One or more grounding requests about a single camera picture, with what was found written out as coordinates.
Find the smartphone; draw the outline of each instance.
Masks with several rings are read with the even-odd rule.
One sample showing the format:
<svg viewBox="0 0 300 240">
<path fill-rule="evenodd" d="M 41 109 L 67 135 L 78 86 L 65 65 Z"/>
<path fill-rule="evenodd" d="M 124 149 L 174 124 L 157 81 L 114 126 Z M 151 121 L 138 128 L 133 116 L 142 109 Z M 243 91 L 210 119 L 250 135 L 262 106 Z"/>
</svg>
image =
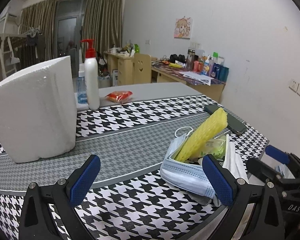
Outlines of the smartphone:
<svg viewBox="0 0 300 240">
<path fill-rule="evenodd" d="M 218 105 L 209 105 L 204 107 L 204 110 L 209 114 L 213 114 L 218 109 L 219 109 Z M 242 135 L 247 130 L 247 127 L 243 123 L 241 123 L 238 119 L 234 118 L 231 114 L 228 113 L 227 117 L 228 117 L 228 128 L 236 135 Z"/>
</svg>

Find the blue gripper pad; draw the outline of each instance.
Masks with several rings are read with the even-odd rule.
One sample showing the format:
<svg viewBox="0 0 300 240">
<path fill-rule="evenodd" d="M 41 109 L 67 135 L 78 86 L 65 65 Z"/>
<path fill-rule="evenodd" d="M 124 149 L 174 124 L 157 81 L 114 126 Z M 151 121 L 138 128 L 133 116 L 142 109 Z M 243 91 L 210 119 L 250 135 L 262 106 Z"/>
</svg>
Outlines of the blue gripper pad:
<svg viewBox="0 0 300 240">
<path fill-rule="evenodd" d="M 234 201 L 232 187 L 228 184 L 208 155 L 206 155 L 202 160 L 202 169 L 221 203 L 225 206 L 231 207 Z"/>
<path fill-rule="evenodd" d="M 289 155 L 285 152 L 277 149 L 276 147 L 272 145 L 268 145 L 265 150 L 266 154 L 270 157 L 274 158 L 275 160 L 281 162 L 282 164 L 289 164 L 290 159 Z"/>
<path fill-rule="evenodd" d="M 78 180 L 70 189 L 69 202 L 73 208 L 82 203 L 84 197 L 86 196 L 87 192 L 89 191 L 91 185 L 93 184 L 100 171 L 101 162 L 99 157 L 96 155 L 91 156 L 89 158 L 91 158 L 92 160 L 90 161 L 89 165 L 84 169 Z"/>
</svg>

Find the cartoon picture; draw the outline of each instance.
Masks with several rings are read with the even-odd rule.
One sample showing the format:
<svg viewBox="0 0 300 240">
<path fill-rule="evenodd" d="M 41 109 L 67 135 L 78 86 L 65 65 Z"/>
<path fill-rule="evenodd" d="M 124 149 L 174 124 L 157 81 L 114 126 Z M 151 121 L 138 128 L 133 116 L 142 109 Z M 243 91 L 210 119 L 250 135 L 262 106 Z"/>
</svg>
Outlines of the cartoon picture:
<svg viewBox="0 0 300 240">
<path fill-rule="evenodd" d="M 183 17 L 182 19 L 176 19 L 174 37 L 190 39 L 191 28 L 192 28 L 192 18 Z"/>
</svg>

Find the green plastic package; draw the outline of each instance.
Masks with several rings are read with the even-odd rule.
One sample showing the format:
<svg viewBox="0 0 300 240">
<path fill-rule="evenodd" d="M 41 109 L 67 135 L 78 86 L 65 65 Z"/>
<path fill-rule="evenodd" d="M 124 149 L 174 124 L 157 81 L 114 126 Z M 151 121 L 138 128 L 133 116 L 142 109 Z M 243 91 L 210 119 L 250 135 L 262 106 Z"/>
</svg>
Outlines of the green plastic package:
<svg viewBox="0 0 300 240">
<path fill-rule="evenodd" d="M 202 158 L 207 154 L 212 154 L 216 159 L 222 159 L 226 155 L 226 136 L 210 139 L 206 142 L 200 153 L 196 156 L 191 156 L 191 159 Z"/>
</svg>

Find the glass door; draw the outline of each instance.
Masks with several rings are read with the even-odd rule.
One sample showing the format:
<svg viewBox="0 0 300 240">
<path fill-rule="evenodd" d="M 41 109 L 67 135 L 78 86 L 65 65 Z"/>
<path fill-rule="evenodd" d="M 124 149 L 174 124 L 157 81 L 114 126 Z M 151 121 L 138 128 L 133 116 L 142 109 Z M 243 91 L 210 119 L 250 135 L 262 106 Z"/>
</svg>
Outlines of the glass door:
<svg viewBox="0 0 300 240">
<path fill-rule="evenodd" d="M 87 0 L 60 0 L 55 19 L 54 57 L 70 56 L 73 77 L 79 72 L 81 29 Z"/>
</svg>

